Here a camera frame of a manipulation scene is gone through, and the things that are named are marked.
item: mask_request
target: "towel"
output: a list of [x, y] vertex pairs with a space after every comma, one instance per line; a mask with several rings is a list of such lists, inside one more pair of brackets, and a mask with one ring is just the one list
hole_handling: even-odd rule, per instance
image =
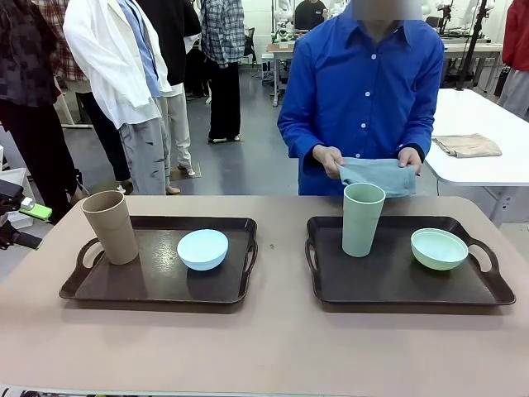
[[415, 194], [415, 168], [400, 168], [396, 159], [365, 160], [346, 157], [344, 165], [338, 165], [343, 185], [376, 184], [387, 198]]
[[494, 141], [480, 134], [433, 136], [432, 140], [452, 157], [490, 157], [502, 155]]

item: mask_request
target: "hand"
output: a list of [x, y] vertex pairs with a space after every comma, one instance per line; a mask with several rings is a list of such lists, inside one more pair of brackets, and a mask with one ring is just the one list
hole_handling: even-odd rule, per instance
[[413, 165], [415, 168], [415, 175], [419, 175], [421, 172], [421, 157], [412, 147], [405, 147], [398, 153], [398, 166], [404, 168], [407, 165]]
[[340, 178], [340, 171], [336, 165], [344, 165], [344, 158], [339, 149], [329, 146], [316, 145], [312, 149], [312, 157], [322, 163], [325, 172], [332, 179]]

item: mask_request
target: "beige table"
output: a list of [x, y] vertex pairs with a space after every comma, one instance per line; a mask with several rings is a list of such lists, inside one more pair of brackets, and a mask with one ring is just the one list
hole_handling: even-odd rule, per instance
[[291, 60], [294, 57], [294, 43], [281, 43], [281, 46], [279, 43], [268, 44], [266, 47], [266, 52], [274, 55], [274, 101], [272, 104], [274, 107], [277, 107], [279, 101], [279, 90], [287, 88], [287, 84], [283, 84], [279, 81], [279, 61]]
[[77, 206], [0, 284], [0, 384], [129, 395], [529, 395], [529, 267], [469, 201], [413, 198], [385, 212], [451, 215], [489, 244], [517, 294], [516, 304], [489, 315], [323, 311], [303, 244], [310, 217], [340, 213], [324, 198], [127, 202], [138, 215], [256, 220], [260, 252], [244, 306], [232, 314], [171, 313], [63, 301], [59, 288], [93, 236]]

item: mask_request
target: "gray floor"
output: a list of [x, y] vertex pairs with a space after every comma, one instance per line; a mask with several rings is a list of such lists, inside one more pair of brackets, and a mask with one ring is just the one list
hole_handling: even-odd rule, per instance
[[[259, 194], [294, 195], [297, 193], [297, 161], [287, 157], [287, 149], [276, 127], [279, 108], [270, 101], [271, 87], [241, 71], [241, 135], [243, 142], [208, 145], [209, 106], [204, 99], [188, 103], [193, 162], [200, 164], [202, 178], [173, 183], [183, 194]], [[92, 130], [66, 130], [66, 141], [75, 164], [83, 171], [88, 189], [110, 181], [112, 168]], [[418, 178], [417, 192], [422, 195], [458, 195], [472, 199], [482, 210], [492, 211], [493, 199], [481, 188], [456, 188], [441, 184], [424, 167]], [[31, 232], [41, 236], [50, 229], [37, 225]], [[529, 260], [529, 231], [526, 225], [508, 224], [502, 232]], [[0, 279], [12, 271], [28, 250], [20, 247], [0, 252]]]

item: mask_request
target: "desk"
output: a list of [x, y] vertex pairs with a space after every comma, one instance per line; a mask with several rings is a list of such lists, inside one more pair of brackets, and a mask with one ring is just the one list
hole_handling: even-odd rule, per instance
[[286, 85], [279, 87], [279, 61], [280, 60], [291, 60], [294, 56], [294, 43], [288, 42], [287, 48], [279, 47], [279, 44], [269, 44], [266, 47], [266, 52], [274, 54], [274, 101], [272, 104], [274, 107], [278, 106], [279, 101], [279, 90], [286, 89]]
[[244, 305], [229, 314], [174, 313], [170, 306], [80, 309], [60, 299], [79, 249], [93, 237], [77, 205], [0, 284], [0, 383], [118, 395], [498, 397], [529, 390], [529, 266], [468, 200], [388, 200], [384, 213], [451, 216], [490, 245], [517, 302], [488, 315], [323, 311], [304, 242], [310, 217], [341, 213], [328, 198], [126, 201], [133, 215], [256, 220], [259, 256]]
[[473, 133], [495, 141], [503, 155], [456, 159], [432, 144], [426, 162], [446, 184], [501, 187], [491, 215], [499, 226], [518, 188], [529, 186], [529, 123], [474, 91], [440, 90], [433, 135]]
[[[469, 50], [470, 43], [454, 43], [450, 42], [450, 39], [443, 40], [443, 43], [445, 44], [445, 63], [443, 65], [443, 76], [446, 76], [449, 61], [453, 59], [464, 58], [467, 51]], [[476, 83], [479, 82], [479, 77], [481, 76], [481, 72], [485, 66], [485, 60], [487, 58], [494, 59], [493, 68], [491, 69], [491, 72], [488, 75], [487, 83], [485, 84], [485, 91], [488, 90], [489, 85], [493, 81], [494, 71], [499, 66], [502, 50], [503, 44], [477, 43], [476, 47], [474, 48], [472, 59], [478, 60], [474, 76], [474, 81]]]
[[[443, 76], [446, 75], [446, 71], [448, 69], [448, 64], [450, 60], [456, 59], [456, 58], [462, 58], [464, 54], [469, 49], [469, 45], [465, 43], [453, 43], [445, 42], [445, 64], [443, 69]], [[481, 75], [481, 71], [483, 70], [483, 67], [485, 65], [485, 60], [487, 58], [493, 58], [494, 59], [494, 67], [493, 71], [498, 67], [499, 60], [502, 54], [503, 45], [502, 44], [485, 44], [485, 43], [478, 43], [476, 44], [476, 47], [474, 49], [474, 59], [479, 59], [478, 65], [476, 67], [476, 79], [479, 79], [479, 76]], [[281, 86], [279, 83], [279, 60], [291, 60], [293, 58], [293, 51], [294, 51], [294, 44], [292, 42], [288, 43], [287, 48], [279, 48], [278, 44], [270, 44], [266, 48], [266, 52], [269, 52], [271, 54], [274, 54], [274, 101], [273, 105], [276, 107], [278, 106], [279, 101], [279, 90], [285, 89], [286, 86]], [[488, 76], [487, 84], [485, 87], [487, 88], [490, 83], [492, 82], [494, 73], [493, 71]]]

